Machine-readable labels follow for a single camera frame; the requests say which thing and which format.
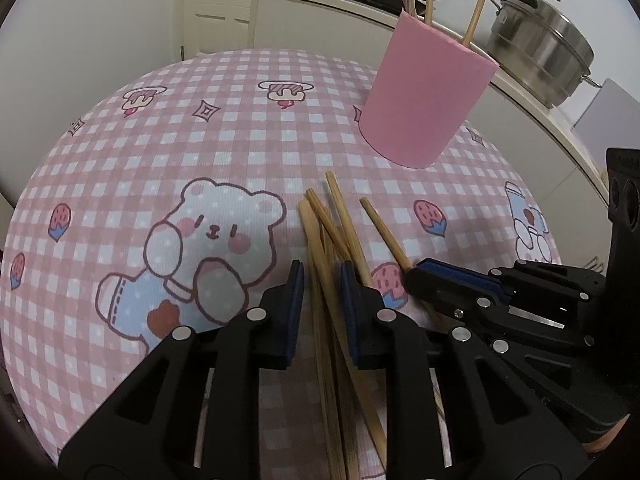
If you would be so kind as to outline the cream panel door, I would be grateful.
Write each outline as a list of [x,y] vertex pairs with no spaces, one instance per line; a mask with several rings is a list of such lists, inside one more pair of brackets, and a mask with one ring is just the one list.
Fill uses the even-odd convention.
[[244,49],[250,0],[184,0],[182,46],[185,58]]

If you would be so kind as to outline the pink checked tablecloth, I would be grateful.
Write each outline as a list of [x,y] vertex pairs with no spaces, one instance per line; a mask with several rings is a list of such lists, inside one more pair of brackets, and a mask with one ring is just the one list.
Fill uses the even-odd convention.
[[337,180],[387,307],[431,321],[366,212],[405,254],[478,272],[557,262],[532,192],[472,124],[433,165],[360,132],[375,73],[303,51],[222,52],[148,73],[75,120],[17,202],[1,278],[6,367],[51,460],[171,331],[204,332],[283,283],[298,205]]

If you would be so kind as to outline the pink cup holder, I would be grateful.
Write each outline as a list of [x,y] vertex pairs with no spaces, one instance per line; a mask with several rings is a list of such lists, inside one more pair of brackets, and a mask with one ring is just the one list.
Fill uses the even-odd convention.
[[394,164],[434,164],[498,64],[407,12],[399,15],[359,119],[363,139]]

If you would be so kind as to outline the lilac white board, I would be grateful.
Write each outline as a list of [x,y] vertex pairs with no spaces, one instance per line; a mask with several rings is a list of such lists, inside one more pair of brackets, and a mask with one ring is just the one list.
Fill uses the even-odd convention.
[[617,82],[605,79],[573,130],[596,166],[605,170],[608,148],[639,148],[639,102]]

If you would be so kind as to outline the light bamboo chopstick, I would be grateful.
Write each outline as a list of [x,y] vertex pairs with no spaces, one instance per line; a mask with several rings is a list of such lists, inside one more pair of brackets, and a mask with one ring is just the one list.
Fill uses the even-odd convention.
[[468,27],[465,29],[464,36],[461,39],[462,46],[465,46],[467,48],[470,46],[477,29],[477,25],[480,22],[480,17],[482,16],[485,2],[486,0],[476,0]]

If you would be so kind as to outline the stainless steel steamer pot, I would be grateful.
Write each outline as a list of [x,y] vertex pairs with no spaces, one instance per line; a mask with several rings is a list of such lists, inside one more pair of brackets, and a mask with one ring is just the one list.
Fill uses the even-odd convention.
[[501,0],[487,52],[545,107],[557,107],[591,78],[594,52],[585,36],[546,0]]

